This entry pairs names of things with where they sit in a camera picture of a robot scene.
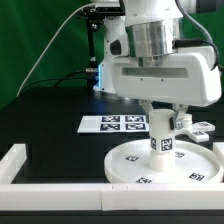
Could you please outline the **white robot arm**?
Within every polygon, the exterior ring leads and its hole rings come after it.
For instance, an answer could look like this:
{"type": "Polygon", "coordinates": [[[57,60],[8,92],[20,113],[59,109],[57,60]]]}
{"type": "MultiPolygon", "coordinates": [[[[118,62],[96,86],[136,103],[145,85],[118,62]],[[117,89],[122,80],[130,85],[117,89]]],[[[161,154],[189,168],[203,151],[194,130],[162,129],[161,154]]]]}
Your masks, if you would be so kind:
{"type": "Polygon", "coordinates": [[[169,103],[173,129],[183,127],[190,106],[221,97],[219,53],[209,34],[182,37],[181,22],[198,0],[91,0],[104,22],[104,59],[96,89],[137,99],[148,111],[169,103]]]}

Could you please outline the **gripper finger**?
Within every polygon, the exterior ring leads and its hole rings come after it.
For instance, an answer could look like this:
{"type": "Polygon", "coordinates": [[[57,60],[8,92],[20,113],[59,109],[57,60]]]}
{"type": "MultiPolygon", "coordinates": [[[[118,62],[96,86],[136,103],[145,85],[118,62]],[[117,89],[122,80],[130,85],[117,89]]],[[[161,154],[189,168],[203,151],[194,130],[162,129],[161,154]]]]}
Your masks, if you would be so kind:
{"type": "Polygon", "coordinates": [[[172,109],[174,114],[169,119],[170,128],[172,130],[180,130],[184,127],[183,119],[188,110],[188,106],[185,104],[173,104],[172,109]]]}
{"type": "Polygon", "coordinates": [[[152,102],[149,100],[139,100],[139,105],[142,107],[146,116],[153,110],[152,102]]]}

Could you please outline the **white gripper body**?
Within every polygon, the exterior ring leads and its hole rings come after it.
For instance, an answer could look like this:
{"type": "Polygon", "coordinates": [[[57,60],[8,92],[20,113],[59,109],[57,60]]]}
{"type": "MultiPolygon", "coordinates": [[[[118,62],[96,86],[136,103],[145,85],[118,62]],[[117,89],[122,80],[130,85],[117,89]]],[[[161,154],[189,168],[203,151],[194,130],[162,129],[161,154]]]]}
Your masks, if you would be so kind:
{"type": "Polygon", "coordinates": [[[210,46],[179,48],[159,66],[140,66],[136,58],[112,62],[115,92],[121,97],[206,107],[222,94],[215,53],[210,46]]]}

